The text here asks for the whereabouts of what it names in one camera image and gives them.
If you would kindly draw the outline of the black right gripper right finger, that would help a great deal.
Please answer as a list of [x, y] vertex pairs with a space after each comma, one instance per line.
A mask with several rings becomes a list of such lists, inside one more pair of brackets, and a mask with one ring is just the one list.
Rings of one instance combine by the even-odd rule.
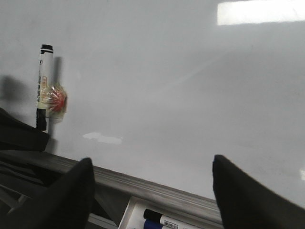
[[269, 190], [223, 155], [213, 161], [213, 191], [225, 229], [303, 229], [305, 210]]

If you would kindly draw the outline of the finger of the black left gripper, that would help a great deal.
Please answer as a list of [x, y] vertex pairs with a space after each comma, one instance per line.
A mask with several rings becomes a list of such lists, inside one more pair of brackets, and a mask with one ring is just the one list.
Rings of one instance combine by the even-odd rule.
[[1, 150], [45, 150], [49, 134], [27, 125], [0, 110], [0, 149]]

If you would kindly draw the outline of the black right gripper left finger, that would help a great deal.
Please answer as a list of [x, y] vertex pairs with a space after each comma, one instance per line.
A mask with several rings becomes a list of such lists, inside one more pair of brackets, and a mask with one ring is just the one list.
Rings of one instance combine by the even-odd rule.
[[84, 158], [47, 190], [0, 221], [2, 229], [83, 229], [95, 195], [92, 160]]

